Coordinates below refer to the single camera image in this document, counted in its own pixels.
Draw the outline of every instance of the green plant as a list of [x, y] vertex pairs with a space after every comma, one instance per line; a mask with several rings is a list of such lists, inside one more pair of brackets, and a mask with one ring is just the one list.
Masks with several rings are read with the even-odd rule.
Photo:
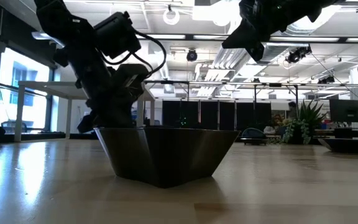
[[310, 101], [308, 105], [306, 105], [305, 101], [303, 100], [301, 105], [301, 110], [299, 112], [299, 119], [301, 121], [305, 121], [307, 124], [309, 124], [309, 127], [311, 129], [314, 129], [320, 126], [326, 115], [320, 114], [323, 105], [317, 108], [317, 103], [316, 103], [314, 107], [311, 107], [312, 102], [313, 100]]
[[309, 144], [311, 139], [309, 124], [306, 122], [306, 120], [300, 119], [292, 119], [289, 121], [287, 129], [285, 130], [285, 134], [283, 135], [282, 143], [289, 143], [296, 135], [295, 131], [299, 130], [301, 131], [303, 144]]

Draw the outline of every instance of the security camera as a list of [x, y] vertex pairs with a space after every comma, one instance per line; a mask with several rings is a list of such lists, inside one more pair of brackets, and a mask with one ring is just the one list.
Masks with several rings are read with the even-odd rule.
[[197, 53], [195, 49], [190, 49], [189, 52], [187, 53], [187, 61], [188, 62], [194, 62], [197, 60]]

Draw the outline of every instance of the metal bowl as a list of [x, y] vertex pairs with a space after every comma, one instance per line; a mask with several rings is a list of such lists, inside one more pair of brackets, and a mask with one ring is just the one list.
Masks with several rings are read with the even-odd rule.
[[212, 176], [239, 135], [159, 127], [95, 131], [116, 175], [161, 188]]

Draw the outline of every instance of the desk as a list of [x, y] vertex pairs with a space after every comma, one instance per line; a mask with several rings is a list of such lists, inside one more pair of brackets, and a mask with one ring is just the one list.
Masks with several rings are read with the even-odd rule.
[[[70, 126], [71, 126], [71, 106], [73, 100], [87, 100], [85, 92], [82, 89], [77, 89], [75, 82], [35, 82], [35, 81], [19, 81], [19, 92], [17, 97], [17, 115], [16, 124], [22, 123], [23, 107], [24, 107], [24, 90], [25, 88], [31, 88], [33, 90], [44, 91], [48, 95], [58, 96], [68, 100], [67, 103], [67, 120], [66, 120], [66, 138], [70, 138]], [[144, 87], [144, 94], [139, 97], [138, 108], [143, 111], [143, 101], [151, 102], [150, 123], [154, 123], [154, 101], [155, 98], [150, 90]], [[15, 125], [15, 142], [21, 142], [22, 126]]]

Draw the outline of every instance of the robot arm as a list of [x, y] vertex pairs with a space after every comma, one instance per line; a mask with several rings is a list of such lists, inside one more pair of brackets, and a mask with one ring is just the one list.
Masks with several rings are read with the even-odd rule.
[[[242, 22], [222, 44], [224, 48], [245, 48], [255, 61], [263, 57], [261, 41], [269, 41], [278, 30], [308, 16], [315, 21], [322, 8], [345, 0], [242, 0], [239, 4]], [[64, 45], [54, 60], [62, 66], [71, 65], [78, 78], [76, 86], [83, 88], [92, 109], [78, 129], [92, 130], [93, 126], [107, 128], [132, 127], [131, 105], [143, 94], [141, 83], [165, 63], [166, 51], [157, 40], [137, 32], [127, 12], [117, 12], [95, 27], [87, 20], [72, 15], [63, 0], [35, 0], [37, 17], [42, 29]], [[140, 49], [140, 35], [158, 44], [164, 53], [163, 63], [148, 71], [143, 65], [122, 64], [115, 71], [105, 63], [120, 64]], [[108, 62], [128, 51], [118, 63]]]
[[131, 128], [131, 106], [143, 94], [142, 82], [163, 64], [148, 71], [141, 64], [122, 64], [117, 70], [107, 67], [120, 64], [107, 61], [128, 51], [130, 55], [140, 49], [136, 34], [157, 40], [137, 32], [127, 12], [117, 12], [92, 27], [86, 19], [72, 15], [62, 0], [35, 0], [37, 17], [42, 29], [64, 45], [56, 51], [54, 61], [62, 66], [71, 65], [77, 77], [77, 88], [84, 89], [92, 109], [84, 117], [78, 130], [83, 133], [95, 126], [105, 128]]
[[284, 32], [287, 26], [308, 16], [317, 20], [323, 8], [345, 0], [242, 0], [239, 3], [240, 26], [222, 43], [225, 49], [245, 48], [258, 62], [274, 32]]

